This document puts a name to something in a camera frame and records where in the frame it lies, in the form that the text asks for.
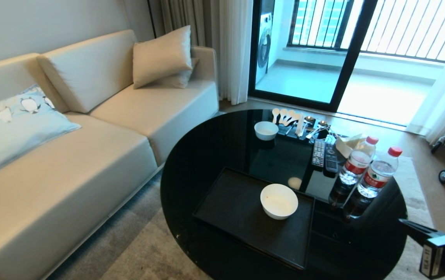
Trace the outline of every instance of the black tray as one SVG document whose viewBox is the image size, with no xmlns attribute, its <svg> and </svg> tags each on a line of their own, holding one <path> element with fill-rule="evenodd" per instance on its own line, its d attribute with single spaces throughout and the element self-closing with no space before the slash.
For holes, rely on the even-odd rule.
<svg viewBox="0 0 445 280">
<path fill-rule="evenodd" d="M 193 215 L 258 252 L 303 270 L 315 199 L 293 190 L 297 211 L 286 220 L 274 220 L 260 202 L 260 193 L 269 184 L 225 167 Z"/>
</svg>

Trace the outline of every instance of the white bowl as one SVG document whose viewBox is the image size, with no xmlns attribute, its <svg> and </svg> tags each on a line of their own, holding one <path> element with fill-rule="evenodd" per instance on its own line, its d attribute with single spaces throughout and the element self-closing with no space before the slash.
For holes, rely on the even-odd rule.
<svg viewBox="0 0 445 280">
<path fill-rule="evenodd" d="M 290 188 L 281 184 L 270 184 L 260 193 L 260 202 L 269 217 L 284 220 L 298 208 L 298 198 Z"/>
<path fill-rule="evenodd" d="M 272 122 L 258 122 L 254 126 L 257 138 L 264 141 L 272 140 L 276 137 L 279 128 Z"/>
</svg>

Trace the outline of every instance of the sofa backrest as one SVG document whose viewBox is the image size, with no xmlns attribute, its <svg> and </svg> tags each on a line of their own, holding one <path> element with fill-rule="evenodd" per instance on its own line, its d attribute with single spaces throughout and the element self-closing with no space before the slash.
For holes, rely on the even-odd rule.
<svg viewBox="0 0 445 280">
<path fill-rule="evenodd" d="M 38 84 L 55 107 L 64 113 L 68 107 L 39 66 L 38 55 L 29 53 L 0 61 L 0 101 Z"/>
<path fill-rule="evenodd" d="M 108 34 L 37 57 L 70 110 L 87 113 L 132 84 L 132 30 Z"/>
</svg>

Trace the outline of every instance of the washing machine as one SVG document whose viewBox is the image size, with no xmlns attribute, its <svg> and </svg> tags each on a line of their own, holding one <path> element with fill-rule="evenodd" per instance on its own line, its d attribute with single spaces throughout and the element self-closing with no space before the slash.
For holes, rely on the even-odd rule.
<svg viewBox="0 0 445 280">
<path fill-rule="evenodd" d="M 260 28 L 258 31 L 257 49 L 257 73 L 255 83 L 258 83 L 267 73 L 267 63 L 269 62 L 270 34 L 272 31 L 272 13 L 260 16 Z"/>
</svg>

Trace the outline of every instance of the black glass table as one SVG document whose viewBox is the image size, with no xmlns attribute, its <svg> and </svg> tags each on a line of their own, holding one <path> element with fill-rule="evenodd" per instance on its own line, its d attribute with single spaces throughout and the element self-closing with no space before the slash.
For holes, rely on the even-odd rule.
<svg viewBox="0 0 445 280">
<path fill-rule="evenodd" d="M 205 273 L 234 279 L 383 279 L 395 267 L 407 235 L 398 218 L 407 209 L 395 181 L 384 187 L 361 218 L 345 222 L 328 196 L 334 178 L 311 166 L 313 145 L 280 131 L 270 142 L 255 136 L 254 125 L 271 121 L 270 110 L 220 115 L 187 133 L 165 163 L 161 199 L 167 225 L 179 246 Z M 224 167 L 288 185 L 316 199 L 305 270 L 285 266 L 193 217 Z"/>
</svg>

